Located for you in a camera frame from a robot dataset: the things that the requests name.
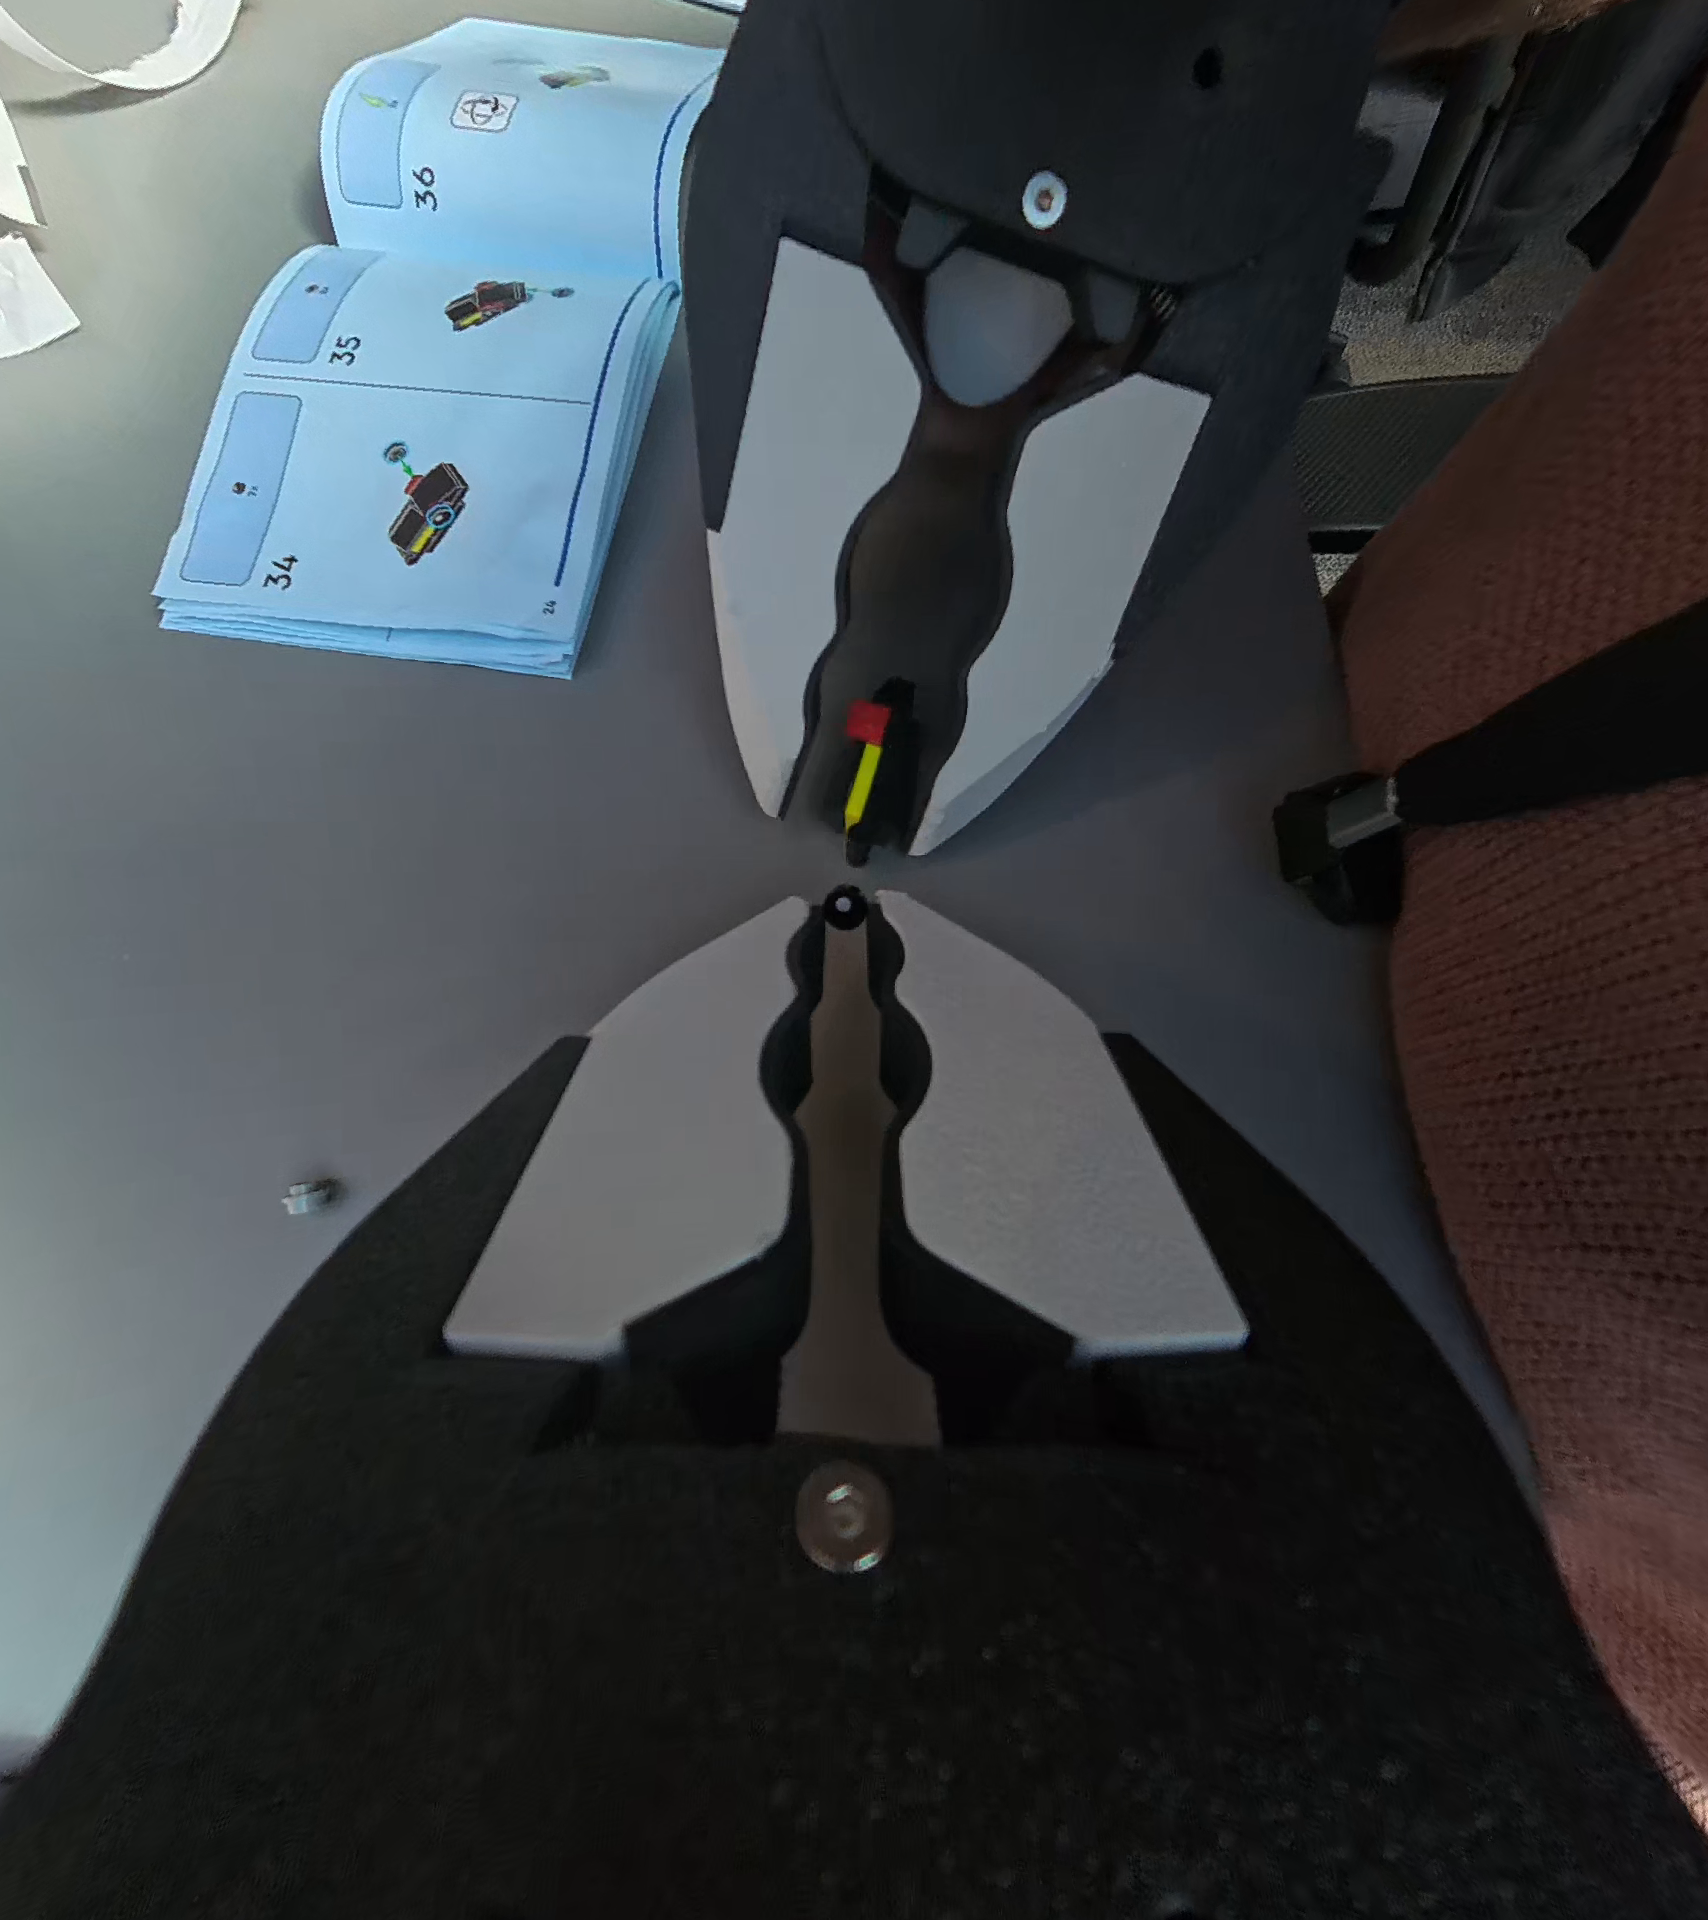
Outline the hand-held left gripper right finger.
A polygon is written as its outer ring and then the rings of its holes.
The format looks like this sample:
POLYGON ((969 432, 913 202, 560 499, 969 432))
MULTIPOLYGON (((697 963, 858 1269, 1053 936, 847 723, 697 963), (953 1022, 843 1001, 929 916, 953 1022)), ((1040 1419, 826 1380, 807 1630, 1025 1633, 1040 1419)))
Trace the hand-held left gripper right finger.
POLYGON ((877 907, 931 1053, 898 1147, 915 1247, 1087 1361, 1243 1348, 1249 1320, 1097 1022, 913 896, 877 907))

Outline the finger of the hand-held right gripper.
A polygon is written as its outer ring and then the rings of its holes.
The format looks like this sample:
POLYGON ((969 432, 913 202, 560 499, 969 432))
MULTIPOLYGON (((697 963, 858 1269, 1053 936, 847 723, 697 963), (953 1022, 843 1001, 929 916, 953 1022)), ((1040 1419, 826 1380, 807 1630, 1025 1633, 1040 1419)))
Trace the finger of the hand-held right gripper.
POLYGON ((788 807, 808 687, 843 627, 843 552, 901 466, 920 401, 866 271, 781 238, 722 524, 709 537, 727 714, 770 818, 788 807))
POLYGON ((1114 665, 1139 578, 1213 398, 1087 357, 935 357, 962 429, 959 510, 913 550, 902 668, 920 730, 924 857, 981 818, 1114 665))

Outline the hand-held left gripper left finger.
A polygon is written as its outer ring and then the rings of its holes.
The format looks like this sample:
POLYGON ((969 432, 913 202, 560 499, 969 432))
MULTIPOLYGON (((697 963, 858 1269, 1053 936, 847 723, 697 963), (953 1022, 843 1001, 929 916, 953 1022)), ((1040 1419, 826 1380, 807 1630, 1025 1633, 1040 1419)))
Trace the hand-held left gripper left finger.
POLYGON ((587 1036, 442 1339, 491 1358, 664 1367, 694 1301, 782 1356, 808 1315, 815 909, 776 901, 630 993, 587 1036))

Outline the red yellow black brick piece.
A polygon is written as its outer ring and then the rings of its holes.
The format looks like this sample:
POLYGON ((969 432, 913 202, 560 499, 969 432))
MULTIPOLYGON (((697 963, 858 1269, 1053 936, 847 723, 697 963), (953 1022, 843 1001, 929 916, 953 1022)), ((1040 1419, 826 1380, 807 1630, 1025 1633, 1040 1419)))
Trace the red yellow black brick piece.
POLYGON ((915 834, 922 726, 918 688, 889 679, 845 713, 845 741, 853 753, 840 824, 847 864, 862 868, 875 850, 905 852, 915 834))

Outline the grey desk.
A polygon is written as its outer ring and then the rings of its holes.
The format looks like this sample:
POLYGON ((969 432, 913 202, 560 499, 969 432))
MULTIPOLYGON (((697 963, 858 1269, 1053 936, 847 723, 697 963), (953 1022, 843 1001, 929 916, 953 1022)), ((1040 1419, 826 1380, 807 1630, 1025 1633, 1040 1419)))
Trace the grey desk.
POLYGON ((747 785, 681 349, 573 683, 159 624, 233 345, 324 231, 322 105, 462 16, 731 34, 688 4, 245 4, 144 101, 0 49, 83 320, 0 362, 0 1772, 344 1232, 551 1044, 840 864, 747 785), (284 1213, 321 1179, 336 1209, 284 1213))

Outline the blue instruction booklet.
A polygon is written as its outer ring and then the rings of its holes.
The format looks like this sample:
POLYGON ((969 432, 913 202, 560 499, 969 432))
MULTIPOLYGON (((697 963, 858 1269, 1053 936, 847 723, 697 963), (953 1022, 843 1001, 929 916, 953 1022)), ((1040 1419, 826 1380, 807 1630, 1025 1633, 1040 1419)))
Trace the blue instruction booklet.
POLYGON ((682 306, 727 54, 462 19, 321 119, 331 244, 228 361, 161 629, 573 679, 682 306))

